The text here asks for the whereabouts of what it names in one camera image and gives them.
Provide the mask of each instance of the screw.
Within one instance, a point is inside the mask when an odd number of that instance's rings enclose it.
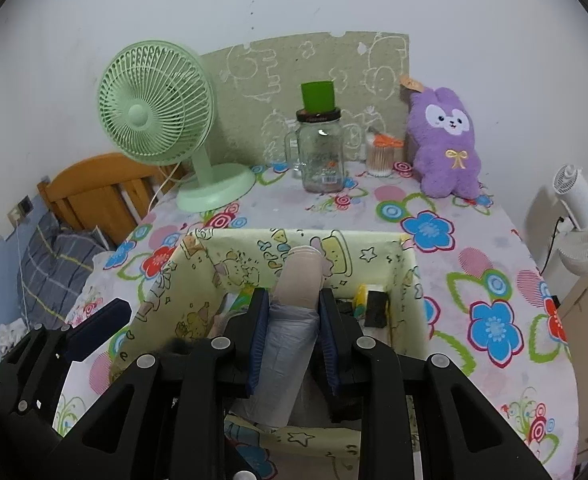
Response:
[[[152,354],[143,354],[141,355],[141,357],[136,359],[136,366],[138,366],[139,368],[149,368],[151,366],[154,366],[155,362],[156,359]]]
[[[239,471],[234,475],[232,480],[256,480],[256,476],[250,471]]]
[[[431,363],[438,368],[447,368],[450,362],[449,357],[443,354],[433,354],[431,357]]]
[[[356,339],[356,345],[359,346],[359,348],[370,350],[376,346],[376,339],[368,335],[363,335]]]
[[[225,350],[225,348],[228,348],[231,344],[232,342],[224,336],[212,339],[212,348],[215,348],[216,350]]]

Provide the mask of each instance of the plaid pillow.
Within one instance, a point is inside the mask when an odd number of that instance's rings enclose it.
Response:
[[[103,251],[91,233],[59,225],[51,212],[39,220],[21,259],[22,279],[18,273],[20,311],[30,328],[63,325],[92,272],[93,257]]]

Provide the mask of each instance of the green lid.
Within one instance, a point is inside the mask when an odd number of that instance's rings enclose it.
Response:
[[[303,106],[309,114],[331,112],[336,108],[333,81],[312,81],[300,86],[303,93]]]

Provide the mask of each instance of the wooden chair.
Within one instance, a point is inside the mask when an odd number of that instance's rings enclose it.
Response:
[[[114,243],[120,244],[137,223],[123,199],[122,191],[127,194],[138,215],[144,218],[154,195],[151,183],[160,186],[171,170],[173,166],[147,166],[122,153],[106,153],[77,162],[63,170],[51,183],[39,183],[38,189],[49,210],[59,220],[75,230],[98,226]],[[184,175],[180,166],[173,178]],[[162,189],[163,193],[172,187],[173,182],[168,182]]]

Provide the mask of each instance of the purple plush toy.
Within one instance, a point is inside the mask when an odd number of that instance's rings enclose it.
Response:
[[[423,193],[441,198],[453,193],[480,195],[480,158],[474,150],[474,125],[460,99],[449,88],[424,88],[411,94],[407,131],[418,146],[414,170]]]

